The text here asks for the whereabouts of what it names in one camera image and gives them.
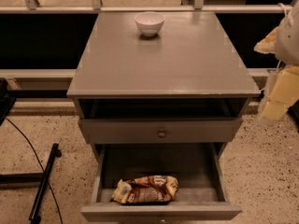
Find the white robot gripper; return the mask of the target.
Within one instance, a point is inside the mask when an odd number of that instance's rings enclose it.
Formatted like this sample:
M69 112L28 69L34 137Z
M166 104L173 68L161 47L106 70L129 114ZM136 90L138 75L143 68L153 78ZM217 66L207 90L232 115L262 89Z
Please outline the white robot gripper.
M258 42L254 50L274 54L287 65L273 71L266 80L264 97L258 108L258 121L276 122L299 101L299 7L293 7L274 28Z

